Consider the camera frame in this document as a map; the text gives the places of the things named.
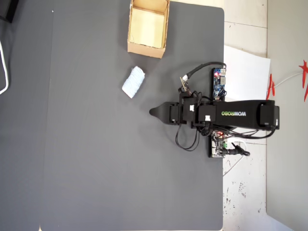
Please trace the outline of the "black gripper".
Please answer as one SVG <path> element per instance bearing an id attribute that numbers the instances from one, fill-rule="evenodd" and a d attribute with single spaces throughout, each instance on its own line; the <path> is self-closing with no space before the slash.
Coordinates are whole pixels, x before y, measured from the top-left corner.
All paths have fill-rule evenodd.
<path id="1" fill-rule="evenodd" d="M 194 121 L 196 97 L 188 93 L 180 93 L 177 103 L 164 102 L 149 110 L 149 114 L 164 124 L 182 125 Z"/>

